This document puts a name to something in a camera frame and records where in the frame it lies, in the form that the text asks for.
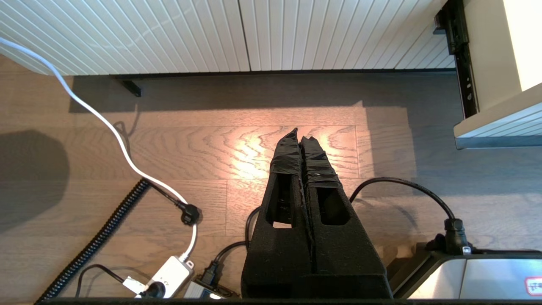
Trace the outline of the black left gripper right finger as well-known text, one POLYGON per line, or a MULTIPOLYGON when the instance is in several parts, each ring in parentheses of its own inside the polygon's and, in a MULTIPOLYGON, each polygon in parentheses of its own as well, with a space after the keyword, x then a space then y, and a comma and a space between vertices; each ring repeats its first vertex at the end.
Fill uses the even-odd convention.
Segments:
POLYGON ((308 299, 391 299, 383 265, 326 152, 314 137, 300 143, 310 272, 300 280, 308 299))

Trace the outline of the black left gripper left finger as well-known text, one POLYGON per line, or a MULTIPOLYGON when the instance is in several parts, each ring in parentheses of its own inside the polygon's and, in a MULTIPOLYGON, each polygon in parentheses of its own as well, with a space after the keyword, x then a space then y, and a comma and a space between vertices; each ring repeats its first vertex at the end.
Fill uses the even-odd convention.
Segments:
POLYGON ((296 297, 295 287, 311 271, 297 131, 278 141, 270 163, 241 275, 244 299, 296 297))

